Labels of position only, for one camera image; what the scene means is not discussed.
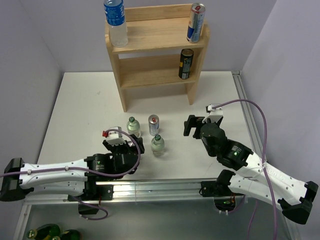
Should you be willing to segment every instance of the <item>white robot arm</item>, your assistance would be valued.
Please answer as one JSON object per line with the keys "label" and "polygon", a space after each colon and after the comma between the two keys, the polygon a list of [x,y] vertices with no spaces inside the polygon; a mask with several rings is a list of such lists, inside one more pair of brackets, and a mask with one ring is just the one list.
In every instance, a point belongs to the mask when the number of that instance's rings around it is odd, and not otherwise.
{"label": "white robot arm", "polygon": [[[136,147],[123,139],[121,127],[112,129],[115,131],[108,130],[102,134],[105,137],[103,145],[111,153],[43,165],[24,163],[22,158],[12,159],[4,170],[0,201],[17,201],[24,199],[26,195],[40,194],[67,194],[91,200],[100,194],[97,192],[96,181],[121,179],[125,173],[134,174],[139,164],[137,147],[141,154],[145,152],[143,139],[130,135],[137,143]],[[98,176],[85,170],[108,176]]]}
{"label": "white robot arm", "polygon": [[312,202],[318,185],[312,181],[303,182],[281,172],[265,162],[248,147],[230,140],[220,128],[223,119],[222,108],[216,104],[206,107],[207,117],[190,115],[184,122],[184,136],[195,128],[193,137],[201,139],[210,157],[231,170],[223,170],[211,187],[202,188],[203,197],[226,196],[232,193],[243,194],[272,204],[271,192],[264,173],[269,176],[276,207],[288,219],[306,224],[312,209]]}

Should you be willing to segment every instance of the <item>green bottle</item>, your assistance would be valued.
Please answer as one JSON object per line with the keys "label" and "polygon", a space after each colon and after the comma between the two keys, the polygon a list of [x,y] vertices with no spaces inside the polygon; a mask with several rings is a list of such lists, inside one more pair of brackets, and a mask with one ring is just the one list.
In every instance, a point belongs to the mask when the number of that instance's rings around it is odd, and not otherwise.
{"label": "green bottle", "polygon": [[126,129],[129,134],[134,134],[137,138],[141,137],[140,123],[133,116],[129,117]]}
{"label": "green bottle", "polygon": [[165,140],[159,135],[151,140],[151,150],[155,156],[160,156],[165,152]]}
{"label": "green bottle", "polygon": [[46,224],[37,229],[31,229],[27,232],[26,237],[34,240],[50,240],[54,236],[59,236],[60,227],[57,224]]}
{"label": "green bottle", "polygon": [[51,240],[82,240],[82,235],[77,230],[67,230],[60,234],[60,236],[55,236]]}

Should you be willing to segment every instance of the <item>white wall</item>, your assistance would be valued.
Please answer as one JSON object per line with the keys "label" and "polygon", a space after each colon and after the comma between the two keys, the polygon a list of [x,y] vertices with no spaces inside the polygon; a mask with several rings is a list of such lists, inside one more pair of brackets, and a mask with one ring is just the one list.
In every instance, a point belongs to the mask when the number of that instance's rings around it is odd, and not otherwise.
{"label": "white wall", "polygon": [[[264,110],[267,157],[280,170],[320,184],[320,1],[277,0],[242,72],[249,99]],[[263,136],[261,116],[254,111]],[[320,195],[304,240],[320,236]]]}
{"label": "white wall", "polygon": [[[21,0],[64,72],[111,71],[103,0]],[[194,0],[124,0],[126,7]],[[203,0],[211,39],[205,70],[241,70],[276,0]]]}
{"label": "white wall", "polygon": [[[35,163],[61,82],[58,65],[19,0],[0,7],[0,171]],[[0,239],[11,240],[21,202],[0,202]]]}

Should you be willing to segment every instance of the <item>red bull can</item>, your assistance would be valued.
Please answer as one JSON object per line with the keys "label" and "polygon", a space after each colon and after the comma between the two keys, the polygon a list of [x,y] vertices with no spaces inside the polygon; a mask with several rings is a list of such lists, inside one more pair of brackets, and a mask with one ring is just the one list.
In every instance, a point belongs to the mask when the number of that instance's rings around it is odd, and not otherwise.
{"label": "red bull can", "polygon": [[206,7],[202,3],[194,3],[191,6],[190,20],[186,39],[190,43],[197,43],[200,40],[201,29],[205,20]]}
{"label": "red bull can", "polygon": [[149,116],[149,133],[152,136],[155,136],[159,133],[159,117],[157,115]]}

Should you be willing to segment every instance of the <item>table surface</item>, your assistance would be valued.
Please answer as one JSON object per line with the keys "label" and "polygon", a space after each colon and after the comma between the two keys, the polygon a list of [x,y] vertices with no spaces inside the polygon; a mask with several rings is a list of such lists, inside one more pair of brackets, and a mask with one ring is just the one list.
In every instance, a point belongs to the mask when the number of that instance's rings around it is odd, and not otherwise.
{"label": "table surface", "polygon": [[[223,167],[209,157],[201,140],[183,136],[189,115],[206,116],[205,106],[238,99],[231,72],[205,71],[200,75],[193,105],[184,85],[127,90],[128,111],[123,112],[112,72],[65,73],[54,105],[38,164],[71,162],[97,153],[107,153],[102,131],[120,126],[126,129],[130,116],[141,126],[145,153],[135,174],[123,180],[168,180],[217,178]],[[160,119],[159,134],[165,141],[160,157],[151,151],[148,117]],[[223,108],[221,128],[229,139],[252,148],[240,103]]]}

